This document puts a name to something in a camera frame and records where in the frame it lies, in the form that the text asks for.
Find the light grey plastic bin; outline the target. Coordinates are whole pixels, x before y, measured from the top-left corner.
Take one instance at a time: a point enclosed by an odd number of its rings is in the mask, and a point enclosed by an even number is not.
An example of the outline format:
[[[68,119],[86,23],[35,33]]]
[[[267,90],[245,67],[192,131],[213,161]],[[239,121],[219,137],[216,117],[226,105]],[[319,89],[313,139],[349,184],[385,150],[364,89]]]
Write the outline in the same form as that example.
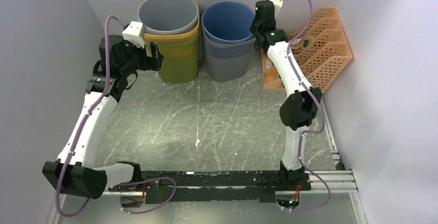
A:
[[[195,0],[146,0],[138,8],[137,18],[148,34],[183,34],[196,26],[199,7]]]

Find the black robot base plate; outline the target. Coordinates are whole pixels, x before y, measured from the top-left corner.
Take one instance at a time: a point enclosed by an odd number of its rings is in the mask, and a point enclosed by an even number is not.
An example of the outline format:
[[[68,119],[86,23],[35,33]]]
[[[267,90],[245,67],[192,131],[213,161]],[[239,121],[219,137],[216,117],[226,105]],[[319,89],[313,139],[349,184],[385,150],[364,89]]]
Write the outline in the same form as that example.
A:
[[[146,181],[135,189],[146,191],[146,203],[186,201],[276,202],[280,191],[311,190],[309,174],[297,171],[142,171],[131,182]]]

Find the dark grey mesh bin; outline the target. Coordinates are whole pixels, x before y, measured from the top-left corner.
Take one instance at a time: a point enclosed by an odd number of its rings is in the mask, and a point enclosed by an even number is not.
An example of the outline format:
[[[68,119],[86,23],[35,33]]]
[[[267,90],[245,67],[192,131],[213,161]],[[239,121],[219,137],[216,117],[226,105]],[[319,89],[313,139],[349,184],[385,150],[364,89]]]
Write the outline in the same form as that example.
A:
[[[202,30],[205,64],[210,77],[216,82],[226,82],[242,77],[253,57],[256,39],[233,44],[219,44],[207,37]]]

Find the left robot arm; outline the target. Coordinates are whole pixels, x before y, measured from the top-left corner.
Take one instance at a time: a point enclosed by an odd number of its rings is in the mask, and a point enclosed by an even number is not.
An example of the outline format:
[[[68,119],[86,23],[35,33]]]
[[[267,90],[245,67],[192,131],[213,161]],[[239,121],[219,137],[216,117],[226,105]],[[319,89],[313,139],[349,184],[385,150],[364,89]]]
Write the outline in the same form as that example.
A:
[[[99,44],[100,60],[93,68],[84,98],[84,106],[74,131],[55,161],[45,162],[42,173],[57,193],[97,199],[108,189],[124,185],[128,190],[141,188],[140,165],[117,162],[95,167],[99,141],[122,93],[131,88],[128,77],[139,70],[158,71],[163,61],[156,42],[137,45],[121,35],[109,38],[109,77],[105,73],[105,40]]]

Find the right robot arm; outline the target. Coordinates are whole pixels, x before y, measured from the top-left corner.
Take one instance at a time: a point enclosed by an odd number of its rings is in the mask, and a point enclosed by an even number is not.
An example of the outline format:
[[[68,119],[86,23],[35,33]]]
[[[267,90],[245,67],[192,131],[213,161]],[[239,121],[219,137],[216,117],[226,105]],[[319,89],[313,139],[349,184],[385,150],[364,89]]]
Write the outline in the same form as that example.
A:
[[[310,126],[321,110],[322,92],[312,87],[305,78],[293,58],[286,33],[276,28],[275,4],[272,1],[255,4],[255,18],[250,31],[256,38],[255,48],[262,49],[274,63],[286,90],[287,98],[279,111],[286,127],[286,143],[278,182],[283,189],[291,190],[297,184],[305,185],[308,180],[302,154],[306,136],[313,133]]]

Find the blue plastic bin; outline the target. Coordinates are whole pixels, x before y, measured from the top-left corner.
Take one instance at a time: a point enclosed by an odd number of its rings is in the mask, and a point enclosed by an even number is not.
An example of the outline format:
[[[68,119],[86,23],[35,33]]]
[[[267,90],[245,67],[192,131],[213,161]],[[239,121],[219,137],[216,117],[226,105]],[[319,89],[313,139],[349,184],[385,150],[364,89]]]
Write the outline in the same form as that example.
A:
[[[254,12],[239,2],[213,4],[201,13],[201,25],[210,41],[218,44],[234,44],[252,39],[249,31]]]

